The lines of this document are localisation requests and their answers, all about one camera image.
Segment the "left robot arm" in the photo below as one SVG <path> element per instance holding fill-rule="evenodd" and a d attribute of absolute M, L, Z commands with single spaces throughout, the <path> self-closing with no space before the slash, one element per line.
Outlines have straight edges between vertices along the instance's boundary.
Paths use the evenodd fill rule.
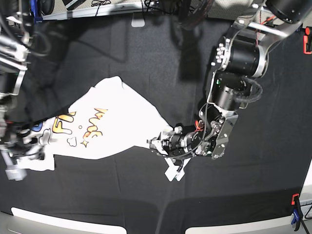
<path fill-rule="evenodd" d="M 270 48 L 293 34 L 312 10 L 309 0 L 254 0 L 222 36 L 211 61 L 206 102 L 195 130 L 164 130 L 150 139 L 150 148 L 172 160 L 224 155 L 238 119 L 237 111 L 258 101 L 263 93 Z"/>

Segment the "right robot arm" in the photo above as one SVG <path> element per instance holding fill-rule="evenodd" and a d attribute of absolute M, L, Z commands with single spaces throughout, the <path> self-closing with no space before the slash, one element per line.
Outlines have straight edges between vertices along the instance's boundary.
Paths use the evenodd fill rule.
<path fill-rule="evenodd" d="M 52 158 L 44 158 L 42 145 L 35 140 L 24 144 L 23 135 L 7 120 L 6 113 L 14 107 L 13 97 L 19 90 L 27 71 L 29 53 L 37 57 L 46 56 L 51 44 L 44 34 L 37 33 L 45 45 L 37 51 L 32 45 L 34 19 L 28 7 L 1 12 L 0 27 L 0 152 L 7 164 L 10 179 L 21 180 L 26 169 L 34 171 L 54 170 Z"/>

